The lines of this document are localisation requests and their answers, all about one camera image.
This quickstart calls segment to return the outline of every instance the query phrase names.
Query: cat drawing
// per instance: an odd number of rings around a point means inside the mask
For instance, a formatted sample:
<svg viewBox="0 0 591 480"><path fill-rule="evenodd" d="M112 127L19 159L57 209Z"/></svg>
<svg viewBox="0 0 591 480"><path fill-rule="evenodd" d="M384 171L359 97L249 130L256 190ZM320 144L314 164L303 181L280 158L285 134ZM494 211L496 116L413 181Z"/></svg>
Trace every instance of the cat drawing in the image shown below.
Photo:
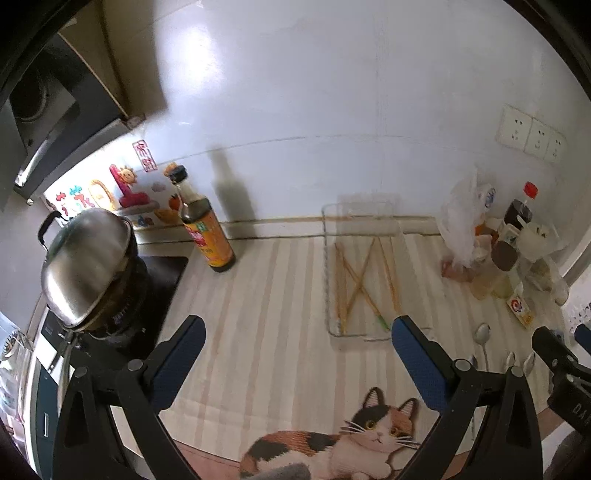
<svg viewBox="0 0 591 480"><path fill-rule="evenodd" d="M402 448L420 447L413 438L417 405L416 398L398 408L386 405L384 393L373 387L339 434L285 431L258 439L242 458L240 476L303 463L313 480L394 478L393 455Z"/></svg>

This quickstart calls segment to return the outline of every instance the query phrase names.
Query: soy sauce bottle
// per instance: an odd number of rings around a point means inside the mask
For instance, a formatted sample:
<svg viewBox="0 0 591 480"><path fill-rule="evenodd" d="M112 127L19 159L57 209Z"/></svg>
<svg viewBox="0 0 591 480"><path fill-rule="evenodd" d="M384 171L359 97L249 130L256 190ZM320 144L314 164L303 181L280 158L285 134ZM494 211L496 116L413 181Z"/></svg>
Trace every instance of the soy sauce bottle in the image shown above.
<svg viewBox="0 0 591 480"><path fill-rule="evenodd" d="M225 272L236 262L236 255L217 221L209 199L193 191L188 177L182 165L168 174L181 199L179 215L212 270Z"/></svg>
<svg viewBox="0 0 591 480"><path fill-rule="evenodd" d="M498 229L499 241L504 241L511 245L514 244L515 239L519 236L519 232L523 228L517 217L521 217L524 223L530 223L533 218L530 205L531 201L538 195L538 187L529 181L523 187L523 192L525 193L524 198L513 200L503 217Z"/></svg>

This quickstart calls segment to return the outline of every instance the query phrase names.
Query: striped countertop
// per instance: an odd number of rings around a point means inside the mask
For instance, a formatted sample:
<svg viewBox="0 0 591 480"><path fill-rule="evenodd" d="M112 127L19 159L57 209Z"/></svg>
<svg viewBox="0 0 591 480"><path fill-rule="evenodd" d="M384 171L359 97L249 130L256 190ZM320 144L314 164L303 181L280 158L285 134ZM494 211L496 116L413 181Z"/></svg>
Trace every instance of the striped countertop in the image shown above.
<svg viewBox="0 0 591 480"><path fill-rule="evenodd" d="M491 371L502 371L509 351L521 364L531 352L531 334L539 325L563 328L560 308L545 294L535 297L537 317L525 330L504 301L478 301L467 284L441 278L446 253L439 236L406 234L423 319L451 358L475 354L484 366L482 348L472 333L487 322ZM232 460L259 437L276 430L337 433L357 412L366 393L378 386L386 402L399 406L419 397L389 342L335 339L325 324L323 238L277 238L232 242L239 262L214 273L193 251L165 321L161 340L169 338L189 314L207 326L206 345L171 408L160 417L170 435L205 452ZM153 254L172 251L154 247ZM149 247L142 254L150 254ZM548 369L538 358L528 377L537 411L548 397ZM477 411L477 422L483 408ZM115 418L124 444L139 453L122 411ZM437 418L421 402L415 436L425 438ZM459 452L472 444L470 429ZM403 464L411 452L400 456Z"/></svg>

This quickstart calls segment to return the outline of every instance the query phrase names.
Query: bottle cap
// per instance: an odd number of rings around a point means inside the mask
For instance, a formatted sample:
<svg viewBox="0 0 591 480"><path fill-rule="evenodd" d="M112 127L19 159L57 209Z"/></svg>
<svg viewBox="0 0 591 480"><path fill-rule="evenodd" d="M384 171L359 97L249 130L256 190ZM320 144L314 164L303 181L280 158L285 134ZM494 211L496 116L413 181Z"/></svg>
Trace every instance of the bottle cap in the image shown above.
<svg viewBox="0 0 591 480"><path fill-rule="evenodd" d="M508 272L517 262L517 250L507 242L497 242L492 247L491 258L499 270Z"/></svg>
<svg viewBox="0 0 591 480"><path fill-rule="evenodd" d="M187 169L184 167L184 165L177 165L168 174L168 178L174 184L183 181L188 176L189 175L187 174Z"/></svg>
<svg viewBox="0 0 591 480"><path fill-rule="evenodd" d="M536 187L533 183L528 181L525 186L523 187L523 191L525 194L531 198L535 199L535 196L538 195L538 187Z"/></svg>

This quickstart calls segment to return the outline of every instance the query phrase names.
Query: spoon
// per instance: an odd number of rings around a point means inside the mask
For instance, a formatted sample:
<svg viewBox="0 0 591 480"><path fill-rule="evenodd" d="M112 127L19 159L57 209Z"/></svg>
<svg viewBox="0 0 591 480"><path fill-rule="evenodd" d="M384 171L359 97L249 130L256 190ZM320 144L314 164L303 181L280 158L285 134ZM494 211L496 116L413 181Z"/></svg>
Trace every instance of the spoon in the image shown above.
<svg viewBox="0 0 591 480"><path fill-rule="evenodd" d="M468 360L472 366L474 367L474 369L478 370L478 359L476 358L476 355L472 355L470 357L470 359ZM476 421L474 420L474 415L472 415L472 421L471 421L471 429L472 429L472 441L476 440Z"/></svg>
<svg viewBox="0 0 591 480"><path fill-rule="evenodd" d="M515 365L515 352L509 352L509 355L507 355L507 359L505 360L505 369L503 372L509 370L513 365Z"/></svg>
<svg viewBox="0 0 591 480"><path fill-rule="evenodd" d="M488 325L488 323L481 323L474 332L474 341L482 347L482 351L484 352L484 363L487 372L490 370L488 367L488 355L486 354L486 343L490 338L491 327Z"/></svg>
<svg viewBox="0 0 591 480"><path fill-rule="evenodd" d="M534 369L535 363L535 352L531 352L527 358L523 361L523 374L527 377L531 371Z"/></svg>

